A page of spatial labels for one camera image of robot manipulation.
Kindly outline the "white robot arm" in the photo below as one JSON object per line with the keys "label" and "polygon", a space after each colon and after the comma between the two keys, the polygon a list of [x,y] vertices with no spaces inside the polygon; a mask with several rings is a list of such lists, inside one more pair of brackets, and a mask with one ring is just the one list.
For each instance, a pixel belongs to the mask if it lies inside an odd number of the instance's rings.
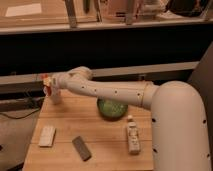
{"label": "white robot arm", "polygon": [[142,107],[152,116],[154,171],[213,171],[205,105],[199,92],[182,81],[99,82],[84,66],[43,80],[53,102],[60,91]]}

